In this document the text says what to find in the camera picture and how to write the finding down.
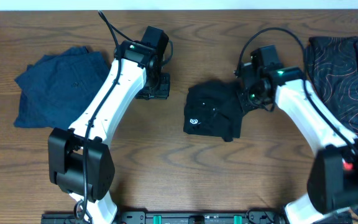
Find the black Sydro t-shirt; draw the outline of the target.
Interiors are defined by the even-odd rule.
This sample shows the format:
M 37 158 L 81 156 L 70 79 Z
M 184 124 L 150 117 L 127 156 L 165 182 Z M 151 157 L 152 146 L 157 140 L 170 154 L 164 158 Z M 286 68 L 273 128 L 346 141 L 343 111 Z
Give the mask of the black Sydro t-shirt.
M 238 82 L 210 80 L 188 89 L 183 131 L 187 134 L 221 137 L 231 142 L 241 136 L 244 116 L 237 97 Z

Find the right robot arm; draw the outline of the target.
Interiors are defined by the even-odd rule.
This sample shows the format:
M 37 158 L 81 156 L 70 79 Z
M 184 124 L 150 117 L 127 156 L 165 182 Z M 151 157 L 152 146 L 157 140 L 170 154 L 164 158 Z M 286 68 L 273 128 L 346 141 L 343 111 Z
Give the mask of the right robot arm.
M 318 223 L 358 207 L 358 137 L 343 126 L 319 99 L 305 73 L 284 67 L 275 46 L 251 52 L 235 74 L 244 84 L 242 109 L 284 111 L 313 151 L 307 192 L 288 203 L 280 223 Z

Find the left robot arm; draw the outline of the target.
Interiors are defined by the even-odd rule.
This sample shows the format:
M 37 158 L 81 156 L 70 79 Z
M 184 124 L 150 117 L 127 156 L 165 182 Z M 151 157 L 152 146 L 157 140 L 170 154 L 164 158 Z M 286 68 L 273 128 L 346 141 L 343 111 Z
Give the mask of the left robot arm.
M 112 223 L 117 206 L 109 188 L 115 167 L 109 147 L 133 99 L 165 100 L 170 76 L 162 68 L 172 41 L 148 26 L 141 40 L 125 40 L 114 51 L 109 75 L 83 114 L 68 129 L 54 128 L 48 138 L 51 183 L 72 197 L 74 213 L 53 223 Z

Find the black red patterned garment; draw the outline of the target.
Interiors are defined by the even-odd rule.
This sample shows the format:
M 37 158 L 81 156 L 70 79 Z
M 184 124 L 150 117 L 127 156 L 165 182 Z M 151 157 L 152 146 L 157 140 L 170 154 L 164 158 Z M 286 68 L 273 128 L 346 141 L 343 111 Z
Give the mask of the black red patterned garment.
M 358 137 L 358 36 L 310 37 L 306 64 L 321 101 Z

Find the folded navy blue shorts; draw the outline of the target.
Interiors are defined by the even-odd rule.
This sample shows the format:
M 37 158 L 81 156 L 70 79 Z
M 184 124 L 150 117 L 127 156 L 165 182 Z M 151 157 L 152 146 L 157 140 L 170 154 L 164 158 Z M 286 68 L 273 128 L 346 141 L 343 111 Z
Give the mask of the folded navy blue shorts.
M 108 74 L 102 53 L 85 46 L 44 55 L 15 79 L 21 97 L 14 126 L 67 129 L 87 109 Z

